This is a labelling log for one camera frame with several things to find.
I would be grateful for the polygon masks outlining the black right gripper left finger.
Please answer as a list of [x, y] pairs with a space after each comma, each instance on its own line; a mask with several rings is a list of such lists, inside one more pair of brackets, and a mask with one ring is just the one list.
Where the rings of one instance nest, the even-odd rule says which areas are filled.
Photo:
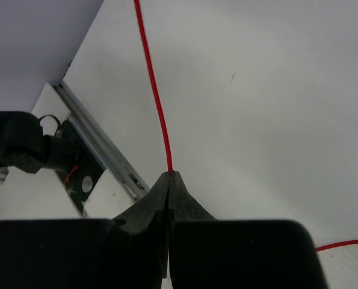
[[169, 180], [111, 220], [0, 221], [0, 288], [160, 288]]

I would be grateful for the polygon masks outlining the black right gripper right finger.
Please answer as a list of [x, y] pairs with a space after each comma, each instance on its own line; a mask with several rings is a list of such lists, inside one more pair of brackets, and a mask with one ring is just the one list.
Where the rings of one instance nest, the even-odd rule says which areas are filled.
[[217, 220], [179, 172], [168, 187], [174, 288], [327, 288], [313, 241], [292, 220]]

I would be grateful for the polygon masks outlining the red black headphones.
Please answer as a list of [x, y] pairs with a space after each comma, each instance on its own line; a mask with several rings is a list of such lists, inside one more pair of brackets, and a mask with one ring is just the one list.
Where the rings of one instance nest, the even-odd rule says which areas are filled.
[[[146, 66], [147, 66], [147, 71], [148, 71], [148, 75], [149, 75], [150, 85], [152, 88], [153, 98], [155, 101], [156, 110], [158, 113], [158, 119], [159, 119], [160, 126], [161, 126], [162, 138], [163, 138], [164, 147], [165, 147], [165, 155], [166, 155], [166, 160], [167, 160], [167, 171], [169, 173], [172, 173], [174, 171], [174, 169], [173, 169], [173, 159], [172, 159], [172, 154], [171, 154], [170, 140], [169, 140], [169, 136], [168, 136], [168, 130], [167, 130], [166, 122], [165, 122], [162, 103], [161, 103], [161, 100], [159, 97], [158, 86], [157, 86], [155, 74], [153, 71], [153, 63], [152, 63], [152, 59], [151, 59], [151, 55], [150, 55], [150, 51], [149, 51], [149, 45], [148, 45], [147, 35], [146, 35], [145, 27], [144, 27], [143, 14], [142, 14], [140, 1], [134, 0], [134, 7], [135, 7], [136, 18], [137, 18], [138, 29], [140, 32], [141, 44], [142, 44], [144, 56], [146, 59]], [[358, 239], [340, 241], [340, 242], [336, 242], [336, 243], [332, 243], [332, 244], [326, 244], [326, 245], [317, 247], [315, 250], [316, 250], [316, 252], [322, 252], [325, 250], [330, 250], [330, 249], [334, 249], [334, 248], [338, 248], [338, 247], [354, 246], [354, 245], [358, 245]]]

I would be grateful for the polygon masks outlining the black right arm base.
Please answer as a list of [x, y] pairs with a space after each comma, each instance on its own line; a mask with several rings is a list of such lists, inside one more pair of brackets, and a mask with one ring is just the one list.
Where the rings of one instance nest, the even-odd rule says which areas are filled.
[[103, 166], [70, 121], [57, 122], [56, 132], [46, 135], [41, 118], [22, 111], [0, 111], [0, 167], [16, 167], [35, 174], [53, 170], [80, 215]]

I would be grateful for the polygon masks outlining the aluminium rail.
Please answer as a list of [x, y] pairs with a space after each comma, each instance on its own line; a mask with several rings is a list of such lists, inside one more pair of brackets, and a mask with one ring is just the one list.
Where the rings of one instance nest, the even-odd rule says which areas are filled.
[[54, 90], [70, 110], [69, 122], [96, 159], [122, 184], [131, 199], [137, 201], [145, 196], [149, 186], [66, 83], [61, 82]]

